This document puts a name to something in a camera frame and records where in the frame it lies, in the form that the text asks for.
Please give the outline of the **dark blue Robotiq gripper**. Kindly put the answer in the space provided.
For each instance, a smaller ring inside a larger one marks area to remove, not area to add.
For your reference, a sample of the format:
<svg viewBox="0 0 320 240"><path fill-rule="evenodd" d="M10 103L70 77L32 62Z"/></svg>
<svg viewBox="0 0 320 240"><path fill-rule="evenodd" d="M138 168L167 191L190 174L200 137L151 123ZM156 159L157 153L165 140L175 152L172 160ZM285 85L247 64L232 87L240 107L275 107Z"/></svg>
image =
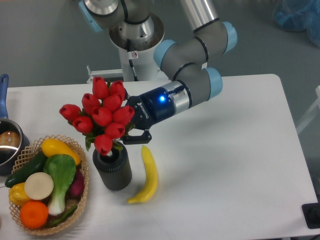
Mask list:
<svg viewBox="0 0 320 240"><path fill-rule="evenodd" d="M148 144L152 140L148 129L176 113L171 93L164 87L158 87L127 100L125 105L134 109L131 119L134 128L143 131L141 135L123 135L120 139L124 145Z"/></svg>

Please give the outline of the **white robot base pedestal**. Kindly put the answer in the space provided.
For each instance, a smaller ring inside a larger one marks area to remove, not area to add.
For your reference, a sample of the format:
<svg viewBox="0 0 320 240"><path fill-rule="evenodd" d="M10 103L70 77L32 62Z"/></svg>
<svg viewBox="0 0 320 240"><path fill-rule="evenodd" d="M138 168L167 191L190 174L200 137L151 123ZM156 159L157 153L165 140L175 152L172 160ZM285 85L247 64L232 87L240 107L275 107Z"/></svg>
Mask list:
<svg viewBox="0 0 320 240"><path fill-rule="evenodd" d="M118 49L121 68L91 71L88 67L87 82L92 83L94 77L122 78L125 82L157 80L160 68L154 52L164 35L163 22L153 13L139 24L122 21L110 27L109 38Z"/></svg>

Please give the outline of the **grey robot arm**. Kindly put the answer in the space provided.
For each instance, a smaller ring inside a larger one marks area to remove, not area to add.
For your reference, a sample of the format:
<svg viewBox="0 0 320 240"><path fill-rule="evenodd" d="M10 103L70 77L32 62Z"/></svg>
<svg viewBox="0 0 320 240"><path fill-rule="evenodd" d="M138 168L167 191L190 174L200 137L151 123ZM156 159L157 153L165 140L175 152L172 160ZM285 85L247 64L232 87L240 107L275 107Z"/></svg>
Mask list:
<svg viewBox="0 0 320 240"><path fill-rule="evenodd" d="M123 136L124 144L148 143L151 126L222 91L220 73L204 64L234 48L238 36L231 23L220 21L212 1L181 1L194 34L184 44L164 39L164 25L150 11L148 0L82 0L78 5L94 31L109 31L124 81L156 80L158 72L169 79L163 86L129 97L127 104L135 111L133 124L142 134Z"/></svg>

